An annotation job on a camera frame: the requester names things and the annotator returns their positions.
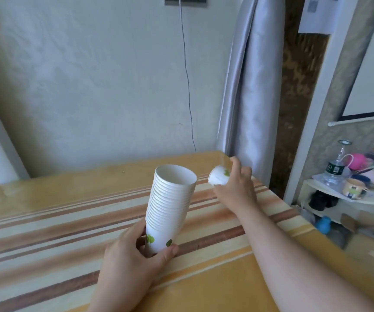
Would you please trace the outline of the person's right forearm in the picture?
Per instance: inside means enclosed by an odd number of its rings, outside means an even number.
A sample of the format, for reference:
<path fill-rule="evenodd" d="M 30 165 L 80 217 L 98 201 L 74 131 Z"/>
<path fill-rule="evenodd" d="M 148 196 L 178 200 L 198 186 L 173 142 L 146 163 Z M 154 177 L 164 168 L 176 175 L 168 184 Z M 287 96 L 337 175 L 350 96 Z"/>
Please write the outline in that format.
<path fill-rule="evenodd" d="M 256 205 L 235 214 L 280 312 L 374 312 L 374 303 L 309 254 Z"/>

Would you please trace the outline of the person's right hand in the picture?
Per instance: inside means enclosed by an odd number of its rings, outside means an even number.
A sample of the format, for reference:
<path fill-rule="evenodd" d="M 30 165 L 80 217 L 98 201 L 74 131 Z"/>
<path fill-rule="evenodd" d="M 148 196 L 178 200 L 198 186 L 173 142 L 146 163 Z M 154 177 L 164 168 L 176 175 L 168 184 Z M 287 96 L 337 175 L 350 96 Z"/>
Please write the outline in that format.
<path fill-rule="evenodd" d="M 258 210 L 254 185 L 216 185 L 214 193 L 220 203 L 230 209 L 239 219 L 251 217 Z"/>

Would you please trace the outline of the blue small bottle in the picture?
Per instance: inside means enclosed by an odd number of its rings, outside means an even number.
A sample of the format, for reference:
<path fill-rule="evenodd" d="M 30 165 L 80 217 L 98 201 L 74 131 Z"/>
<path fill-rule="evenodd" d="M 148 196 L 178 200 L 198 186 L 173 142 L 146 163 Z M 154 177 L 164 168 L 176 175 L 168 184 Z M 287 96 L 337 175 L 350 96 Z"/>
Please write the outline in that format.
<path fill-rule="evenodd" d="M 315 228 L 323 235 L 328 235 L 331 231 L 332 220 L 328 216 L 323 216 L 315 224 Z"/>

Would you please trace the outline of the clear plastic water bottle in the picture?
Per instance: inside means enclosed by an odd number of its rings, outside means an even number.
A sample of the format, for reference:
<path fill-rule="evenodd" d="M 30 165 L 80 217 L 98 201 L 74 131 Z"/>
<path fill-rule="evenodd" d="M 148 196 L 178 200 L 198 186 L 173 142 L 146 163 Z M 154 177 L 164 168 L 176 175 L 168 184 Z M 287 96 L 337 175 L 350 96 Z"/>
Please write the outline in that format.
<path fill-rule="evenodd" d="M 328 186 L 339 185 L 343 178 L 345 167 L 350 165 L 354 157 L 347 152 L 347 148 L 352 145 L 352 141 L 339 140 L 338 146 L 334 152 L 334 156 L 328 161 L 323 173 L 322 182 Z"/>

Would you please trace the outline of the dark wall socket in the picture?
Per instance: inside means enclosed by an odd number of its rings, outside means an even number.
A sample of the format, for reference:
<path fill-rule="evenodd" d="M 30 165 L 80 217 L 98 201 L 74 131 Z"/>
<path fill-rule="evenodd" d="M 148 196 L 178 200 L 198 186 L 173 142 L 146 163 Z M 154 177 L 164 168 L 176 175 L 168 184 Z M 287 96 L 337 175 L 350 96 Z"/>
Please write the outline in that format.
<path fill-rule="evenodd" d="M 167 6 L 206 7 L 207 0 L 164 0 Z"/>

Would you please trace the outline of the white corner shelf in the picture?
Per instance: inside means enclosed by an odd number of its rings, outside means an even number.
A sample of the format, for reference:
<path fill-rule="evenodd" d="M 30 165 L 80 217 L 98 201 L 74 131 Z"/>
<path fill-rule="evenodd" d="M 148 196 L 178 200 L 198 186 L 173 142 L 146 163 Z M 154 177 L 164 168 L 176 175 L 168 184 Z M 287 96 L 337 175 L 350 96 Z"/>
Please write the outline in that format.
<path fill-rule="evenodd" d="M 309 206 L 309 201 L 313 193 L 319 190 L 322 193 L 331 195 L 338 198 L 337 204 L 331 208 L 325 208 L 324 210 L 315 210 Z M 303 182 L 297 203 L 309 210 L 313 214 L 323 217 L 328 216 L 333 222 L 341 224 L 340 218 L 342 214 L 347 214 L 352 218 L 357 218 L 361 211 L 374 214 L 374 192 L 369 192 L 364 199 L 351 200 L 344 197 L 341 193 L 326 186 L 325 184 L 315 180 L 308 179 Z"/>

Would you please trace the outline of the single white paper cup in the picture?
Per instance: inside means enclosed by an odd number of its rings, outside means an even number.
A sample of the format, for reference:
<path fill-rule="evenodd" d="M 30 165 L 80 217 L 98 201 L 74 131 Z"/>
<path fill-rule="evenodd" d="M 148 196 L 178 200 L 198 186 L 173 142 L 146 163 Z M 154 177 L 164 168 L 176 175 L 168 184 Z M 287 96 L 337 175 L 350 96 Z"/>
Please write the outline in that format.
<path fill-rule="evenodd" d="M 230 170 L 223 166 L 216 166 L 208 177 L 208 183 L 212 186 L 226 185 L 230 178 Z"/>

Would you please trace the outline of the brown cardboard box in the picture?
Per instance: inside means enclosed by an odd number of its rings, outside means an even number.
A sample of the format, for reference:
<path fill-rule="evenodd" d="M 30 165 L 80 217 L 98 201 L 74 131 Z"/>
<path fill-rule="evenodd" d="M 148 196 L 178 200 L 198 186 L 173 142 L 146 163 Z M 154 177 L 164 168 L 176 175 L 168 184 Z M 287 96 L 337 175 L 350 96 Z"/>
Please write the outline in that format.
<path fill-rule="evenodd" d="M 374 239 L 374 214 L 363 210 L 353 217 L 342 213 L 340 223 L 353 234 L 362 234 Z"/>

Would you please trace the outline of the black object on shelf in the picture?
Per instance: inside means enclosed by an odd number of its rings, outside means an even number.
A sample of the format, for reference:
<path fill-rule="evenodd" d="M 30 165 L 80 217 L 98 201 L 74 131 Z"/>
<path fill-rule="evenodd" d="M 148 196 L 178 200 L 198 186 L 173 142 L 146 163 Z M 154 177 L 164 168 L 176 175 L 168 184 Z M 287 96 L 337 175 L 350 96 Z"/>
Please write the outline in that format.
<path fill-rule="evenodd" d="M 311 194 L 308 205 L 314 210 L 323 211 L 326 208 L 335 207 L 338 201 L 338 197 L 316 190 Z"/>

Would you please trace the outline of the grey curtain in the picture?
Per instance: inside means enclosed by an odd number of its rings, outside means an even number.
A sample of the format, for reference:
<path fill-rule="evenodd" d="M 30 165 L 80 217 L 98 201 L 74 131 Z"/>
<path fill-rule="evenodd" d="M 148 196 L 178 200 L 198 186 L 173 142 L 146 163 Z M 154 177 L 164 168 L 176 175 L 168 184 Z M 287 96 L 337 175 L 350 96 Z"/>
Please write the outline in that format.
<path fill-rule="evenodd" d="M 216 149 L 269 186 L 281 96 L 285 0 L 242 0 L 227 65 Z"/>

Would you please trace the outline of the striped yellow tablecloth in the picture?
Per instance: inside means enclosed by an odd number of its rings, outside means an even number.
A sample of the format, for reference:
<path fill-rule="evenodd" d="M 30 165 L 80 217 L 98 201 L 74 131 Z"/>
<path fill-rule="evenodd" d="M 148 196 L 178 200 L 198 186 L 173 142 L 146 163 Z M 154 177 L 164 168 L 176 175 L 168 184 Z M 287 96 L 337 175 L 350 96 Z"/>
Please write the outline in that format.
<path fill-rule="evenodd" d="M 221 152 L 0 185 L 0 312 L 84 312 L 108 245 L 143 217 L 146 252 L 179 252 L 142 312 L 278 312 L 236 216 L 208 177 Z"/>

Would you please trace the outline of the person's left hand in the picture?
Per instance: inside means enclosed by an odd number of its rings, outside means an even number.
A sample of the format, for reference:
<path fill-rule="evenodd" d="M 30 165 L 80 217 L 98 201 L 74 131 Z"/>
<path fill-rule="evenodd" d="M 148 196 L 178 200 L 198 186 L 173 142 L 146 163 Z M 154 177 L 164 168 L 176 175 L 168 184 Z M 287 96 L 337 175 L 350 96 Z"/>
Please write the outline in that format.
<path fill-rule="evenodd" d="M 151 286 L 158 273 L 148 272 L 148 259 L 144 255 L 146 221 L 142 218 L 108 245 L 98 277 L 99 285 L 148 284 Z"/>

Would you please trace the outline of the white mug with blue rim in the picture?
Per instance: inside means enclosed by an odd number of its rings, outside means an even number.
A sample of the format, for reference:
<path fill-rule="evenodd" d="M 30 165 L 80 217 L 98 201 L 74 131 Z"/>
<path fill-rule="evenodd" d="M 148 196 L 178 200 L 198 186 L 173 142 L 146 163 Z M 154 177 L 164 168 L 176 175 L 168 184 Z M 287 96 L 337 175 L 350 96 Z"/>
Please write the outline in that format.
<path fill-rule="evenodd" d="M 360 180 L 348 178 L 342 189 L 342 195 L 351 200 L 361 200 L 367 195 L 369 189 L 366 184 Z"/>

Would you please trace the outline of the white paper sheet on wall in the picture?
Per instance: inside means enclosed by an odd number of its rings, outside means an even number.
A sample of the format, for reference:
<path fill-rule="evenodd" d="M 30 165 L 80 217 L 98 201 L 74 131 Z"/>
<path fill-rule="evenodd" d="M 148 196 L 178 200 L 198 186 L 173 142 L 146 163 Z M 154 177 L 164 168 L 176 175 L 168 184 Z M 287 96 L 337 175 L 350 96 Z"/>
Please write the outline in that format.
<path fill-rule="evenodd" d="M 305 0 L 300 34 L 347 33 L 359 0 Z"/>

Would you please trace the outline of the person's left forearm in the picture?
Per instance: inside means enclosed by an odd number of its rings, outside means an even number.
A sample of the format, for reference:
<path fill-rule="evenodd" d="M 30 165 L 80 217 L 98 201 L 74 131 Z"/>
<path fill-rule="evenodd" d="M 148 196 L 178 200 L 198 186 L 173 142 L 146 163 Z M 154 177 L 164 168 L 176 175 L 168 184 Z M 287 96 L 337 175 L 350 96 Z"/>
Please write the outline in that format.
<path fill-rule="evenodd" d="M 148 292 L 148 284 L 99 285 L 87 312 L 131 312 Z"/>

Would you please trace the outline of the pink round toy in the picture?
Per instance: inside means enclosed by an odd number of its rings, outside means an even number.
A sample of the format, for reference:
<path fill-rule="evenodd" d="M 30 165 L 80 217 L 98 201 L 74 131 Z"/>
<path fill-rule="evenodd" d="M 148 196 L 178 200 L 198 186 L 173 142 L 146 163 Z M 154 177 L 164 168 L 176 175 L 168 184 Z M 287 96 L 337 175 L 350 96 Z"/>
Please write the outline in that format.
<path fill-rule="evenodd" d="M 361 153 L 346 154 L 341 161 L 352 171 L 358 171 L 367 166 L 367 157 Z"/>

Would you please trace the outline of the stack of white paper cups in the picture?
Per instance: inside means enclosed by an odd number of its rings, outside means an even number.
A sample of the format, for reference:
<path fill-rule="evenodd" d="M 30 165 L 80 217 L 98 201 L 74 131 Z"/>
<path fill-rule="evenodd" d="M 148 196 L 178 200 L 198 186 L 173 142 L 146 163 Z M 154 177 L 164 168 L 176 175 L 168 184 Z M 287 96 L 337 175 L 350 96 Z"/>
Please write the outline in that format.
<path fill-rule="evenodd" d="M 155 169 L 146 212 L 145 253 L 148 257 L 175 243 L 196 183 L 196 174 L 183 166 L 167 164 Z"/>

